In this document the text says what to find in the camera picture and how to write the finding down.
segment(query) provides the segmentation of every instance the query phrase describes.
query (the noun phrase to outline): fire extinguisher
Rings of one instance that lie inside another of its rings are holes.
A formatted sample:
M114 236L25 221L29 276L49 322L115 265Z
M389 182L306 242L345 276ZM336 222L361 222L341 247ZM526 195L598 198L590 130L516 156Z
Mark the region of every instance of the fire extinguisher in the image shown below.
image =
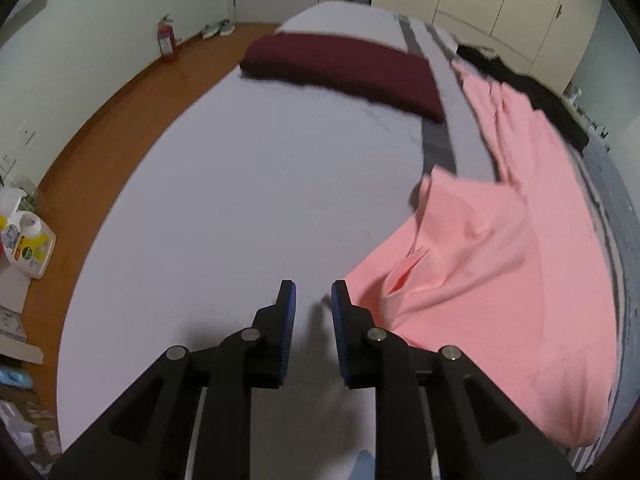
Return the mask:
M166 15L158 23L158 43L160 45L160 52L162 53L162 59L165 62L174 62L177 59L178 49L175 42L174 27L172 23L174 20Z

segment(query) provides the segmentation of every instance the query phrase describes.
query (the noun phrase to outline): pink cloth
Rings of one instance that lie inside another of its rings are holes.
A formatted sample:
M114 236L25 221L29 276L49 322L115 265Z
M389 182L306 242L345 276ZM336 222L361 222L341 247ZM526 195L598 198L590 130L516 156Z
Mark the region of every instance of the pink cloth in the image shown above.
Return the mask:
M347 277L411 345L459 346L551 440L593 443L616 367L611 283L561 139L525 95L456 67L503 184L434 168Z

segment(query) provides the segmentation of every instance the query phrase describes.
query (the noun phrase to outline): metal screw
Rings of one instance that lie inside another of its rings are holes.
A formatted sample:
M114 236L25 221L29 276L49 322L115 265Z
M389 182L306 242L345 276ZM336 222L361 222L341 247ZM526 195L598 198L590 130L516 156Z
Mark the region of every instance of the metal screw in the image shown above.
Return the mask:
M367 337L372 341L383 341L386 339L386 330L378 327L369 328L369 330L367 330Z
M245 328L240 333L240 337L243 341L258 341L260 336L260 331L257 328Z
M462 352L460 351L460 348L453 345L447 345L442 347L440 352L442 352L442 355L444 355L444 357L449 359L450 361L455 361L456 359L460 359L460 357L462 356Z
M171 361L179 361L182 359L187 351L182 346L172 346L166 351L166 356Z

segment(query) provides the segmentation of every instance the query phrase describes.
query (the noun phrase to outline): maroon pillow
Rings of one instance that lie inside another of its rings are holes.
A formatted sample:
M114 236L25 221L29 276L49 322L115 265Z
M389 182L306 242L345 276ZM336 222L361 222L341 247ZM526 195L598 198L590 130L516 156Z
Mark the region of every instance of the maroon pillow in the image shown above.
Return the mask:
M254 41L240 62L248 75L325 86L437 122L442 103L429 61L370 41L280 33Z

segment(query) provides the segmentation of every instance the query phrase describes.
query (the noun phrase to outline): bed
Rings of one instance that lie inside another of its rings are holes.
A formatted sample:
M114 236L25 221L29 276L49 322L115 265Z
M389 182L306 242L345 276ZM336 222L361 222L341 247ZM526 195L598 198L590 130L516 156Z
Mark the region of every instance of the bed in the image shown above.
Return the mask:
M215 345L291 279L287 388L254 392L252 470L348 478L361 450L374 453L374 395L342 386L325 296L412 213L414 189L446 165L442 153L457 176L481 182L495 181L494 161L450 68L456 42L445 31L343 2L282 30L428 57L446 123L239 68L201 97L131 176L85 261L60 347L63 449L167 347Z

